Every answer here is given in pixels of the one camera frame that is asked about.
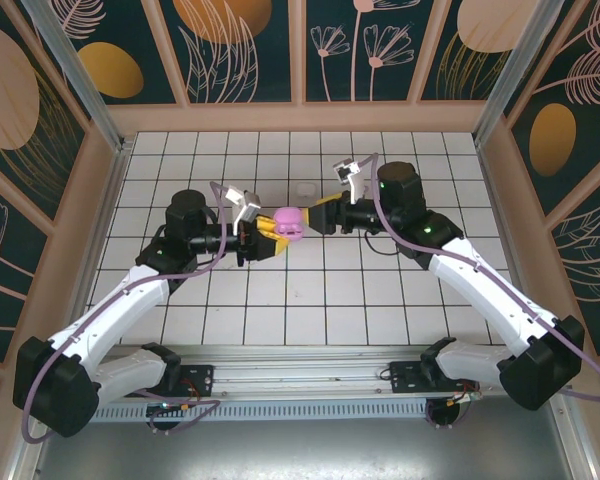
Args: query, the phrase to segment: pink toy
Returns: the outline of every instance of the pink toy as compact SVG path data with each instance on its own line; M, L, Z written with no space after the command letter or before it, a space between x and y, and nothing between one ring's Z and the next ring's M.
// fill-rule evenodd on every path
M304 235L302 210L296 207L282 207L273 214L276 226L273 231L278 235L288 238L292 242L300 240Z

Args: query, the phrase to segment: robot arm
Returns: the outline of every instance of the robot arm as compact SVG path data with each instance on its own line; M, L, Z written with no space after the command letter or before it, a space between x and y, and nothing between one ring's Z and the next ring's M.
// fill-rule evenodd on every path
M259 199L230 187L226 198L234 204L233 220L227 226L227 252L235 252L238 265L273 257L289 240L275 234L275 222L259 216ZM126 291L128 285L164 274L195 271L200 254L218 252L221 225L206 206L204 196L185 190L173 196L151 243L136 258L125 278L102 301L47 341L31 337L18 351L13 402L24 404L34 378L58 345L73 343L43 378L34 397L31 413L41 422L69 437L80 431L98 407L141 388L157 385L172 391L180 380L180 358L155 343L143 345L133 355L101 364L105 355L142 316L165 302L184 280L154 280ZM111 303L80 334L90 316L120 291Z
M331 235L365 229L383 231L373 200L362 198L361 165L345 161L334 166L350 189L322 199L304 211L306 223ZM573 317L563 320L533 303L485 261L460 228L444 215L428 210L420 177L413 165L391 162L378 169L380 204L393 229L412 244L444 250L478 262L507 285L518 300L537 313L529 318L505 291L482 271L452 257L406 248L400 253L455 288L480 312L506 344L470 345L445 338L422 355L423 374L435 383L444 377L501 385L521 406L535 410L580 371L580 359L558 342L535 319L541 318L582 349L584 329Z

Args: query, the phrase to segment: yellow circle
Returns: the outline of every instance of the yellow circle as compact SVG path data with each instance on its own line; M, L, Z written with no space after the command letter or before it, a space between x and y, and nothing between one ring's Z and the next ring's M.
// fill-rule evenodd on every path
M271 0L173 0L182 21L197 36L212 43L239 43L244 40L240 19L249 27L251 36L262 32L271 19Z
M80 49L78 56L100 93L129 98L142 91L142 71L120 47L105 42L90 43Z
M18 44L0 30L0 148L15 150L26 144L39 112L36 72Z
M543 177L564 167L576 142L576 119L567 107L550 103L536 116L531 127L531 165Z
M463 0L458 10L458 35L476 52L513 49L539 0Z

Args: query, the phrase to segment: white tile floor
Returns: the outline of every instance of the white tile floor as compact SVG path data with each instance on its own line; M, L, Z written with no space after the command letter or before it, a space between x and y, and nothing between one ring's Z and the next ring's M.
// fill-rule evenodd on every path
M461 227L508 278L469 134L151 132L136 140L90 305L133 265L177 191L194 188L211 202L209 180L232 184L258 193L263 213L272 215L341 191L333 164L373 152L413 163L428 206ZM313 195L299 196L299 184ZM376 250L396 251L386 235L370 241ZM284 254L243 269L228 255L154 308L122 343L426 345L447 335L501 343L459 294L415 262L373 253L359 234L323 238L310 231Z

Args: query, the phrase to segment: pink object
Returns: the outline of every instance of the pink object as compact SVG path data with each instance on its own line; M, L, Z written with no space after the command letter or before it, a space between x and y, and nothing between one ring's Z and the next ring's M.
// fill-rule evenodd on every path
M302 222L304 215L302 210L296 207L282 207L273 214L276 226L273 231L278 235L288 238L292 242L300 240L304 236Z

